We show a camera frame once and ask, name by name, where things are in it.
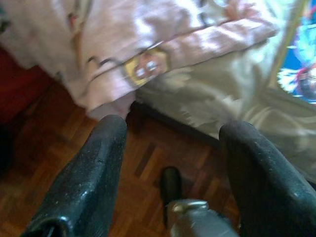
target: parquet floor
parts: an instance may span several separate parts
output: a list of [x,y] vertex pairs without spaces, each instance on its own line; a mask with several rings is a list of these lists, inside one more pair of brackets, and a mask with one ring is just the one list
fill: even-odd
[[[97,123],[58,84],[24,117],[27,120],[15,138],[14,162],[0,178],[1,237],[22,233],[57,173]],[[110,237],[168,236],[158,190],[159,173],[168,165],[180,169],[186,197],[207,200],[210,208],[238,225],[239,213],[219,152],[147,118],[138,133],[129,128]]]

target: bed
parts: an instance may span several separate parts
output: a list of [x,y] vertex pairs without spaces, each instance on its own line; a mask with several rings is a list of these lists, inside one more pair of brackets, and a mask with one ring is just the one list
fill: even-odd
[[[12,27],[0,36],[2,45],[22,66],[40,62],[52,76],[62,71],[59,79],[91,116],[126,114],[136,96],[138,103],[213,138],[218,138],[225,122],[245,120],[274,142],[309,181],[316,183],[315,107],[290,96],[276,81],[282,52],[296,28],[303,1],[264,0],[278,20],[280,31],[276,36],[245,50],[167,72],[140,87],[136,95],[121,93],[124,96],[119,102],[115,97],[109,104],[98,101],[97,109],[87,106],[90,102],[81,96],[85,86],[79,80],[83,75],[74,50],[78,42],[73,44],[76,37],[67,21],[71,20],[69,13],[75,1],[32,0],[32,7],[19,0],[0,2],[12,21]],[[32,11],[31,18],[26,10]],[[91,93],[100,88],[95,86]]]
[[265,2],[283,20],[278,35],[247,50],[172,71],[141,87],[136,100],[214,138],[225,122],[245,120],[316,183],[316,108],[277,83],[282,51],[302,1]]

